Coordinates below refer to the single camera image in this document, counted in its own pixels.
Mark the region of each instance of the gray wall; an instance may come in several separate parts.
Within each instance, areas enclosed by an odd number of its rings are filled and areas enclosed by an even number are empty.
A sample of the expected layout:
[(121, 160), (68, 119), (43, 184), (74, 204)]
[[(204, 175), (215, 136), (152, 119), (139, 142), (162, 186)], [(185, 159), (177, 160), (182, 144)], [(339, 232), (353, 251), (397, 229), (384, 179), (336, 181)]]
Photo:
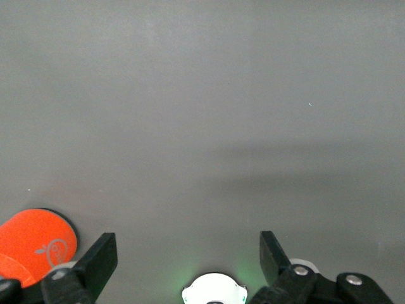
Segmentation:
[(0, 220), (116, 232), (100, 304), (252, 295), (261, 230), (405, 298), (405, 2), (2, 1), (0, 64)]

